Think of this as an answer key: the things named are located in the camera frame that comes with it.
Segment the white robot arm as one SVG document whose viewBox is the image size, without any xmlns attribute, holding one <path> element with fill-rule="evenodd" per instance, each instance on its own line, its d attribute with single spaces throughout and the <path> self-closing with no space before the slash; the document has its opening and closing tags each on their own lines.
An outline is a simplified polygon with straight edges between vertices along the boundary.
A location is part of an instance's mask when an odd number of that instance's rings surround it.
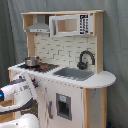
<svg viewBox="0 0 128 128">
<path fill-rule="evenodd" d="M 31 78 L 24 72 L 16 75 L 7 85 L 0 88 L 0 102 L 13 100 L 14 104 L 3 107 L 0 115 L 29 109 L 37 99 Z M 0 123 L 0 128 L 40 128 L 38 118 L 34 114 L 24 114 L 20 118 Z"/>
</svg>

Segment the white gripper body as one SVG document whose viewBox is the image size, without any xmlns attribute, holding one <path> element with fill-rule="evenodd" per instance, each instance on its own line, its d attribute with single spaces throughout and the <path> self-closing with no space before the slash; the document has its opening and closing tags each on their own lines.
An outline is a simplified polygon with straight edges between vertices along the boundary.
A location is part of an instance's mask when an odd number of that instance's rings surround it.
<svg viewBox="0 0 128 128">
<path fill-rule="evenodd" d="M 26 85 L 30 89 L 33 99 L 36 100 L 38 96 L 37 96 L 36 90 L 34 88 L 33 82 L 31 81 L 29 74 L 27 72 L 21 72 L 18 75 L 16 75 L 12 80 L 16 80 L 18 78 L 23 78 L 25 80 Z"/>
</svg>

